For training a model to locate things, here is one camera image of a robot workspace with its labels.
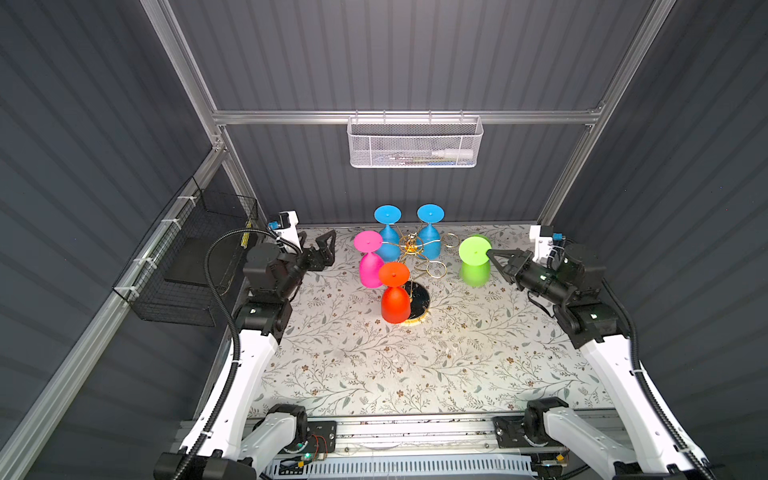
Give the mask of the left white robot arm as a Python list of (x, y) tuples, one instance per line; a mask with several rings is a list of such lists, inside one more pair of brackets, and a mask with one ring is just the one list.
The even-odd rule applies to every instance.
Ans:
[(246, 300), (236, 312), (223, 310), (231, 337), (228, 364), (181, 446), (160, 455), (156, 479), (263, 479), (282, 450), (307, 441), (307, 414), (298, 405), (278, 404), (250, 434), (244, 428), (288, 326), (293, 295), (307, 272), (334, 264), (336, 233), (328, 231), (309, 247), (303, 232), (294, 241), (273, 231), (264, 235), (245, 255)]

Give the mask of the white marker in basket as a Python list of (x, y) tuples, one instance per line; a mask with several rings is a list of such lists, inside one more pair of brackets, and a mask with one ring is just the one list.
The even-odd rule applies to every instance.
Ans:
[(442, 149), (433, 150), (431, 156), (440, 161), (469, 162), (475, 161), (475, 152), (472, 149)]

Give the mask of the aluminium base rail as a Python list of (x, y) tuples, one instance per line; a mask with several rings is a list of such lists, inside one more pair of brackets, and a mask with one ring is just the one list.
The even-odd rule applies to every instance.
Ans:
[(281, 404), (258, 420), (220, 421), (224, 437), (210, 438), (182, 478), (562, 479), (578, 473), (571, 459), (605, 479), (640, 471), (612, 410), (310, 417)]

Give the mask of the white mesh wall basket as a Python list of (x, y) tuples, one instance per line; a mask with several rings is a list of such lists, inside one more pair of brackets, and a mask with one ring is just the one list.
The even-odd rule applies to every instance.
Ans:
[[(477, 116), (355, 116), (346, 126), (350, 164), (358, 169), (473, 168), (484, 125)], [(433, 150), (472, 149), (475, 161), (440, 161)]]

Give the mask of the green wine glass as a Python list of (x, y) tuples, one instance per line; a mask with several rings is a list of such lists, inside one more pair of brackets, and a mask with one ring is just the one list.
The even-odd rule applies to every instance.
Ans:
[(481, 287), (490, 278), (490, 259), (487, 252), (492, 248), (490, 241), (480, 235), (463, 240), (459, 246), (461, 279), (471, 287)]

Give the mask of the floral table mat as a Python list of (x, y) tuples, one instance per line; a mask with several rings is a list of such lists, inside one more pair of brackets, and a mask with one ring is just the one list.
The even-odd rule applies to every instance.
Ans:
[(454, 249), (417, 277), (430, 296), (426, 315), (384, 321), (381, 291), (359, 279), (357, 233), (338, 227), (334, 265), (304, 278), (251, 417), (279, 403), (312, 416), (521, 410), (552, 396), (574, 408), (611, 406), (542, 303), (498, 275), (478, 288), (466, 285)]

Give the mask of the red wine glass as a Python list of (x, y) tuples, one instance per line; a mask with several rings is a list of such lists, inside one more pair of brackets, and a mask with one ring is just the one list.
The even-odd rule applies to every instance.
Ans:
[(381, 298), (381, 315), (391, 324), (405, 322), (411, 315), (411, 298), (405, 290), (410, 270), (400, 262), (389, 262), (379, 270), (379, 279), (386, 290)]

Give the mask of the pink wine glass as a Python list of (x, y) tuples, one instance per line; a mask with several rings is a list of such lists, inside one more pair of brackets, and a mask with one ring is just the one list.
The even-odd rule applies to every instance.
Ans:
[(383, 285), (379, 278), (379, 270), (384, 265), (378, 250), (383, 244), (381, 235), (372, 230), (366, 230), (357, 234), (353, 241), (354, 247), (363, 254), (359, 264), (359, 277), (361, 284), (369, 289), (376, 289)]

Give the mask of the right blue wine glass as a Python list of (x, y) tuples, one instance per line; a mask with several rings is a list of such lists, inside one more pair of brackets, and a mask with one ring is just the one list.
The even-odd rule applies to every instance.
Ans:
[(423, 255), (430, 261), (436, 261), (441, 253), (441, 236), (435, 225), (444, 219), (444, 210), (436, 204), (425, 204), (418, 208), (417, 216), (424, 224), (418, 237), (423, 246)]

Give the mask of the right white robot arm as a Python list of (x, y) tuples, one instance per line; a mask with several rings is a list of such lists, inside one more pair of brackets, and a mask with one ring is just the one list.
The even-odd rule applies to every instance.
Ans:
[(671, 412), (639, 357), (635, 324), (586, 246), (566, 245), (555, 265), (527, 250), (490, 249), (510, 284), (548, 314), (597, 374), (631, 442), (625, 447), (555, 397), (528, 403), (523, 430), (534, 445), (558, 442), (603, 479), (712, 479), (713, 466)]

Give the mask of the blue wine glass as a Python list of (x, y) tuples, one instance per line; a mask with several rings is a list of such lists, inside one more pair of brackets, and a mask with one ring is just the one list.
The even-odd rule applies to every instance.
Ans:
[(430, 261), (436, 261), (441, 253), (441, 236), (435, 225), (444, 219), (444, 210), (436, 204), (425, 204), (418, 208), (417, 216), (424, 224), (418, 237), (423, 246), (423, 255)]
[(379, 206), (374, 212), (375, 220), (383, 225), (380, 231), (382, 245), (377, 255), (385, 262), (395, 262), (400, 257), (400, 235), (394, 225), (401, 219), (401, 210), (394, 205)]

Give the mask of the left blue wine glass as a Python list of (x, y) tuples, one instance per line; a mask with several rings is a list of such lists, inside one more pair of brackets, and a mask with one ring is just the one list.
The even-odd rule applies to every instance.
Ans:
[(383, 225), (380, 231), (382, 245), (377, 255), (385, 262), (395, 262), (400, 257), (400, 235), (394, 225), (401, 219), (401, 210), (394, 205), (379, 206), (374, 212), (375, 220)]

